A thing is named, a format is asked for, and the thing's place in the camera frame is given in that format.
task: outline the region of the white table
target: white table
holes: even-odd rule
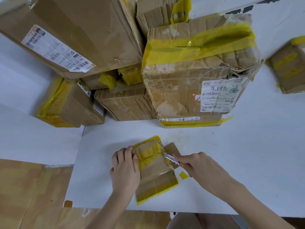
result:
[[[159,135],[182,155],[206,152],[280,216],[305,217],[305,93],[283,95],[265,65],[219,127],[165,129],[157,120],[87,126],[65,200],[73,207],[102,208],[112,192],[113,152]],[[236,214],[192,178],[147,202],[127,209]]]

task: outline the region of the person's right hand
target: person's right hand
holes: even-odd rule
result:
[[[173,154],[173,156],[190,177],[193,177],[202,188],[221,200],[226,200],[228,194],[234,191],[232,188],[242,185],[203,152],[186,156]]]

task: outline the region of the person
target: person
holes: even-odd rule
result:
[[[132,148],[132,146],[122,148],[113,154],[113,168],[110,170],[112,194],[86,229],[113,229],[120,215],[130,203],[140,183],[139,162],[136,154],[132,157]],[[174,154],[174,157],[202,188],[229,204],[246,221],[249,228],[294,228],[256,199],[243,184],[232,178],[227,171],[205,153],[200,152],[186,156]],[[186,227],[182,227],[183,224],[179,222],[170,224],[167,228],[195,228],[189,222],[185,223]]]

